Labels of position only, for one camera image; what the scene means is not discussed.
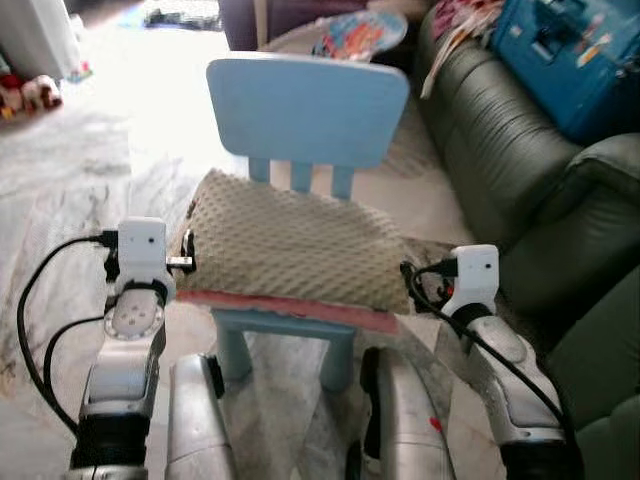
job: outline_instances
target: red sticker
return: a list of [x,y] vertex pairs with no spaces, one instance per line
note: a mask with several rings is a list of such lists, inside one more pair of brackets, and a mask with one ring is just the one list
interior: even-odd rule
[[433,428],[442,433],[442,425],[440,424],[440,420],[438,420],[436,417],[431,417],[429,418],[429,423]]

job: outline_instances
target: black cable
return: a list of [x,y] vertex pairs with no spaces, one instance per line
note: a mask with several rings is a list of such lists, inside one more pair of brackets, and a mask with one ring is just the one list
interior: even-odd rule
[[458,322],[456,319],[450,317],[449,315],[442,313],[440,310],[431,305],[431,302],[426,298],[426,296],[420,291],[418,288],[419,283],[418,280],[420,276],[424,273],[430,272],[432,269],[429,267],[419,268],[413,272],[411,275],[411,281],[409,282],[409,286],[411,287],[412,293],[418,298],[424,306],[433,313],[436,317],[444,320],[449,325],[456,330],[457,333],[461,333],[469,338],[476,345],[481,347],[487,353],[489,353],[493,358],[498,360],[504,367],[513,373],[516,377],[518,377],[527,387],[531,389],[533,393],[536,394],[538,398],[544,403],[547,408],[551,411],[554,417],[558,420],[562,430],[564,431],[567,442],[570,442],[573,438],[573,426],[569,422],[567,416],[560,411],[560,409],[551,401],[551,399],[536,385],[529,377],[527,377],[524,373],[522,373],[513,363],[504,358],[500,352],[495,350],[491,345],[485,342],[478,334],[469,330],[465,325]]
[[44,354],[44,367],[43,367],[43,377],[44,377],[44,385],[49,390],[53,398],[58,401],[55,392],[53,391],[53,385],[51,384],[51,361],[53,359],[53,350],[56,348],[56,343],[60,340],[60,337],[64,335],[67,330],[71,330],[73,327],[77,327],[78,325],[83,325],[85,323],[96,322],[98,320],[102,320],[104,317],[100,315],[99,317],[91,317],[84,318],[82,320],[76,320],[75,322],[71,322],[60,328],[56,333],[53,334],[51,340],[49,340],[49,344],[47,345],[47,351]]
[[76,243],[85,243],[85,242],[89,242],[89,243],[96,242],[96,243],[104,244],[105,235],[102,234],[102,235],[74,238],[54,248],[40,263],[40,265],[38,265],[38,268],[29,279],[27,286],[22,291],[22,295],[20,295],[20,301],[18,302],[18,312],[17,312],[17,318],[16,318],[16,324],[18,327],[18,342],[20,343],[20,350],[22,351],[22,356],[24,357],[24,362],[26,364],[27,371],[29,372],[29,376],[31,377],[31,380],[33,381],[34,385],[38,389],[38,392],[40,392],[40,395],[42,395],[42,398],[44,398],[44,400],[47,402],[47,404],[49,404],[49,406],[55,412],[55,414],[58,415],[60,420],[62,420],[62,422],[67,426],[67,428],[69,428],[69,430],[71,430],[71,432],[74,435],[76,435],[78,430],[77,423],[69,415],[67,415],[67,412],[64,411],[62,406],[56,400],[55,395],[53,395],[47,389],[46,385],[44,384],[44,382],[40,378],[40,375],[38,374],[38,369],[36,367],[35,362],[33,361],[33,356],[31,355],[31,351],[29,350],[29,341],[27,339],[27,332],[24,325],[24,310],[25,310],[27,298],[29,297],[29,293],[31,292],[31,289],[33,288],[34,284],[36,283],[36,280],[38,280],[38,277],[40,276],[44,268],[47,266],[47,264],[51,261],[51,259],[55,257],[58,252],[67,248],[68,246],[74,245]]

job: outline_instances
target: pink fabric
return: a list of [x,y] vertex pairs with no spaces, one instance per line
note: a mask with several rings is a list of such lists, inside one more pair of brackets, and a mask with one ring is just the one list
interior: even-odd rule
[[208,290],[178,291],[177,299],[209,305],[221,310],[268,311],[292,317],[351,325],[382,333],[395,334],[398,328],[396,317],[391,313],[374,312],[366,308],[345,305],[330,305],[313,300],[242,295]]
[[433,20],[433,37],[435,40],[444,33],[461,25],[474,11],[496,3],[492,0],[440,0],[436,4]]

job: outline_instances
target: blue chair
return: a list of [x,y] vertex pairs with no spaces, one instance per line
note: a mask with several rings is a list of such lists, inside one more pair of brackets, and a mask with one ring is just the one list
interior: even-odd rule
[[[238,53],[213,61],[207,81],[222,144],[249,158],[253,181],[270,181],[270,159],[290,160],[291,189],[309,193],[314,164],[333,165],[331,194],[349,200],[355,168],[384,158],[408,95],[399,71],[310,56]],[[353,377],[350,326],[258,311],[213,310],[225,378],[251,371],[243,332],[325,339],[322,386]]]

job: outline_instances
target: stuffed toy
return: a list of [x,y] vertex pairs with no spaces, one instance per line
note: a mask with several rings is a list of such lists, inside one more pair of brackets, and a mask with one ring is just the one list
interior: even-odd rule
[[62,105],[62,97],[57,85],[47,75],[40,75],[22,86],[22,98],[27,113],[37,110],[52,110]]
[[5,88],[0,85],[0,115],[5,120],[12,118],[22,110],[22,94],[17,88]]
[[24,85],[24,81],[13,73],[5,73],[4,75],[0,75],[0,85],[4,88],[17,88],[19,90],[20,87]]

